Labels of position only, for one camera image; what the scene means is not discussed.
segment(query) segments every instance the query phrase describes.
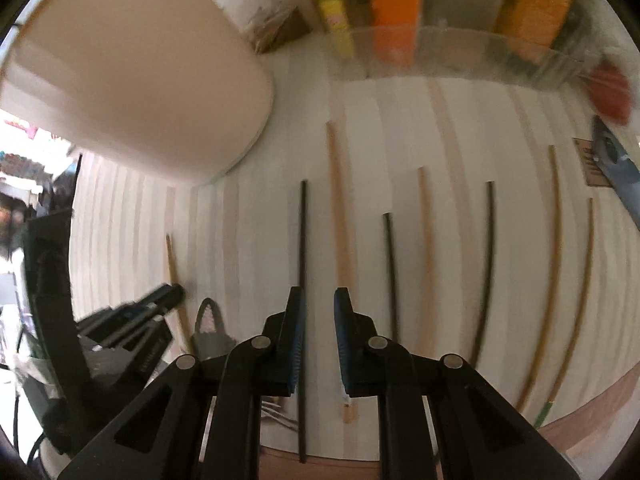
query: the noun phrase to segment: beige cylinder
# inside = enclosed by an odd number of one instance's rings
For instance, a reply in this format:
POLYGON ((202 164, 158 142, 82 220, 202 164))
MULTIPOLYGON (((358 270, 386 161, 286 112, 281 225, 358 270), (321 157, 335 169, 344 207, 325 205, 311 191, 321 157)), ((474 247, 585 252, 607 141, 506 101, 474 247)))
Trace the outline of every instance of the beige cylinder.
POLYGON ((44 0, 2 71, 0 108, 176 184, 231 168, 273 101, 212 0, 44 0))

